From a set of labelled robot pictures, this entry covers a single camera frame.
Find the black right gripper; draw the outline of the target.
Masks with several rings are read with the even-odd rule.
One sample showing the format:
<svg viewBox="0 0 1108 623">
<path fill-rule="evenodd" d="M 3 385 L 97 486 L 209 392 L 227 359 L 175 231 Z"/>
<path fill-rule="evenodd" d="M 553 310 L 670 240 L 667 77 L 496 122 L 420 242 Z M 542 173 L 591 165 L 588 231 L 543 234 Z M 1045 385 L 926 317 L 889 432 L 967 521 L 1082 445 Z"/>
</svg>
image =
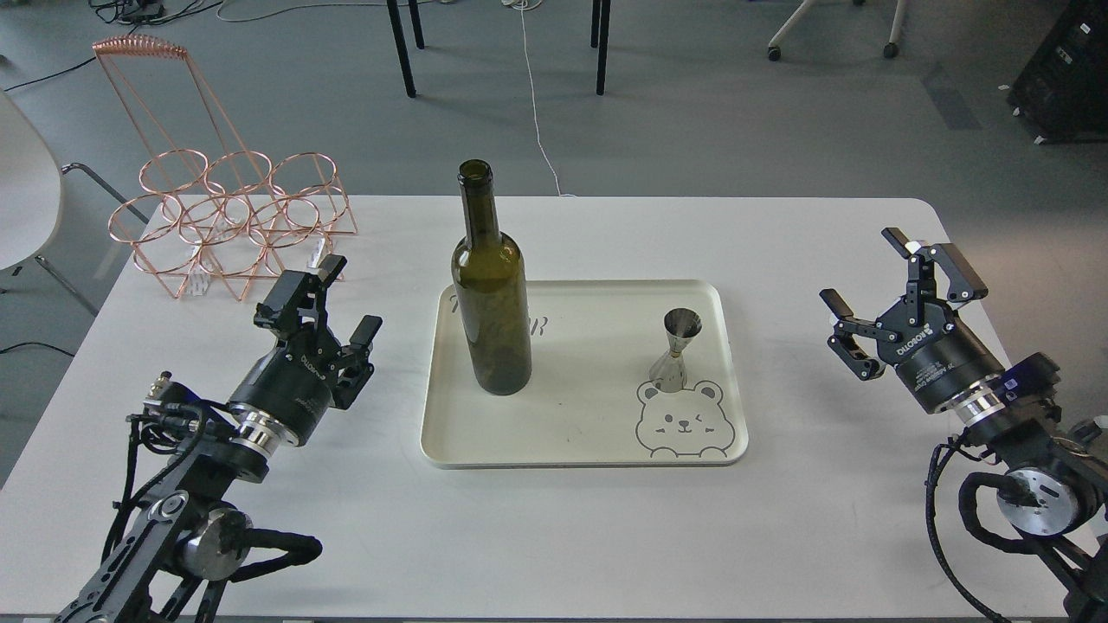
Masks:
<svg viewBox="0 0 1108 623">
<path fill-rule="evenodd" d="M 955 395 L 1004 372 L 1004 367 L 987 350 L 956 309 L 970 302 L 985 299 L 987 285 L 966 261 L 957 245 L 909 241 L 902 229 L 881 229 L 909 272 L 902 302 L 879 316 L 876 321 L 859 319 L 835 289 L 821 289 L 820 299 L 834 314 L 834 331 L 828 347 L 847 364 L 860 380 L 881 377 L 891 367 L 909 394 L 926 413 L 938 410 Z M 909 323 L 911 312 L 922 312 L 916 324 Z M 891 343 L 892 331 L 899 334 Z M 855 337 L 878 343 L 876 357 L 869 356 Z"/>
</svg>

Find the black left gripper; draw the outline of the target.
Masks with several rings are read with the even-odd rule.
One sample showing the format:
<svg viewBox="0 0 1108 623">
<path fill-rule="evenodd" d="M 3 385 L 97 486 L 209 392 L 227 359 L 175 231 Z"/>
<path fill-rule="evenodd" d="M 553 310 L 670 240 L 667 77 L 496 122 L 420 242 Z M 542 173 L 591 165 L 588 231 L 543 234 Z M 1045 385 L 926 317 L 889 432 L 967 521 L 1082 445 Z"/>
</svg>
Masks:
<svg viewBox="0 0 1108 623">
<path fill-rule="evenodd" d="M 238 421 L 265 415 L 283 430 L 283 440 L 304 446 L 330 408 L 348 409 L 375 366 L 369 362 L 383 319 L 365 315 L 340 346 L 327 324 L 327 292 L 343 272 L 343 255 L 329 254 L 316 272 L 284 270 L 254 308 L 254 326 L 289 334 L 257 362 L 227 402 Z"/>
</svg>

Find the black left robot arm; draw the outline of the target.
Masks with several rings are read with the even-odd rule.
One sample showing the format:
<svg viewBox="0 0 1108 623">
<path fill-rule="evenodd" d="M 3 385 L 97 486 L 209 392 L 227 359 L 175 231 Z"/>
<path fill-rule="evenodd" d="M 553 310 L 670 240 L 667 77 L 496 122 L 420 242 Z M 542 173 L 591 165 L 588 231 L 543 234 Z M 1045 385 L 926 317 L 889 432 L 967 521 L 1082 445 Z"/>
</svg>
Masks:
<svg viewBox="0 0 1108 623">
<path fill-rule="evenodd" d="M 59 622 L 174 622 L 191 598 L 195 619 L 216 617 L 234 582 L 305 565 L 321 555 L 315 537 L 267 530 L 225 500 L 237 480 L 261 482 L 280 446 L 304 446 L 329 409 L 348 409 L 375 372 L 380 317 L 367 315 L 348 344 L 329 330 L 327 294 L 347 261 L 330 254 L 316 270 L 285 270 L 254 312 L 274 349 L 254 362 L 229 400 L 205 400 L 171 372 L 131 413 L 129 464 L 138 446 L 170 464 L 135 486 L 126 479 L 100 566 Z"/>
</svg>

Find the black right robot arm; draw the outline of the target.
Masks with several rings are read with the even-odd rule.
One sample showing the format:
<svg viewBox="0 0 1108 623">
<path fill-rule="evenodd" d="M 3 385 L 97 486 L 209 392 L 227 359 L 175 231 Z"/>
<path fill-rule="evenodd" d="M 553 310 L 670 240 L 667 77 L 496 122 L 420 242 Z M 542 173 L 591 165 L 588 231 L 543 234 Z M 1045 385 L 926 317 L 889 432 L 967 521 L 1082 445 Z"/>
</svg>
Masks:
<svg viewBox="0 0 1108 623">
<path fill-rule="evenodd" d="M 897 228 L 882 235 L 906 261 L 905 289 L 874 321 L 861 319 L 834 289 L 820 292 L 834 313 L 828 347 L 861 380 L 886 368 L 926 413 L 957 413 L 964 428 L 938 443 L 925 481 L 925 523 L 931 552 L 950 580 L 955 575 L 938 544 L 937 487 L 950 458 L 971 446 L 1005 466 L 974 471 L 958 490 L 958 512 L 970 537 L 1010 555 L 1038 556 L 1066 589 L 1073 622 L 1104 622 L 1105 547 L 1088 555 L 1070 533 L 1105 513 L 1105 462 L 1091 453 L 1098 426 L 1058 428 L 1055 387 L 1060 368 L 1036 353 L 1002 367 L 960 317 L 960 307 L 984 299 L 987 287 L 957 246 L 910 241 Z"/>
</svg>

